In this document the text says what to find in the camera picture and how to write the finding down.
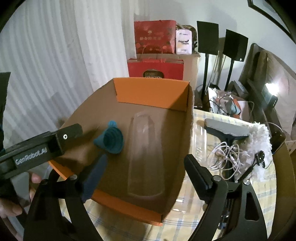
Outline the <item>person left hand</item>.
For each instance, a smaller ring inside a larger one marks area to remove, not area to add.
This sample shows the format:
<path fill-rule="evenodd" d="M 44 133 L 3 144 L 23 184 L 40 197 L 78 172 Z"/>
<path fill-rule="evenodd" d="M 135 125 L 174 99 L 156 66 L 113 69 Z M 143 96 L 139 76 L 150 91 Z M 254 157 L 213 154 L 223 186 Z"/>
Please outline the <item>person left hand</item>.
<path fill-rule="evenodd" d="M 30 181 L 30 201 L 33 200 L 34 195 L 36 193 L 35 187 L 42 181 L 42 178 L 33 172 L 29 172 L 31 181 Z M 3 220 L 4 224 L 10 231 L 10 233 L 16 238 L 16 240 L 23 240 L 22 236 L 15 230 L 11 222 L 9 221 L 8 217 L 15 217 L 22 213 L 22 208 L 8 200 L 1 199 L 1 219 Z"/>

